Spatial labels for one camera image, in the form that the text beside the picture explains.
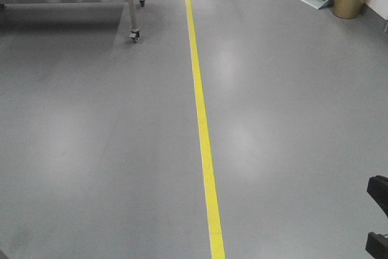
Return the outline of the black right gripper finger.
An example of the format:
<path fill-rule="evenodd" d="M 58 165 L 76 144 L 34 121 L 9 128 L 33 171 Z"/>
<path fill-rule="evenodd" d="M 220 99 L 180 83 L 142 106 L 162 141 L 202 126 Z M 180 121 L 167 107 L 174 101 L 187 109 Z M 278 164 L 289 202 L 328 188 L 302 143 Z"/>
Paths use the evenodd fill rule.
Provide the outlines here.
<path fill-rule="evenodd" d="M 387 177 L 381 175 L 370 177 L 367 185 L 367 193 L 387 215 Z"/>
<path fill-rule="evenodd" d="M 387 259 L 387 235 L 369 232 L 365 250 L 375 259 Z"/>

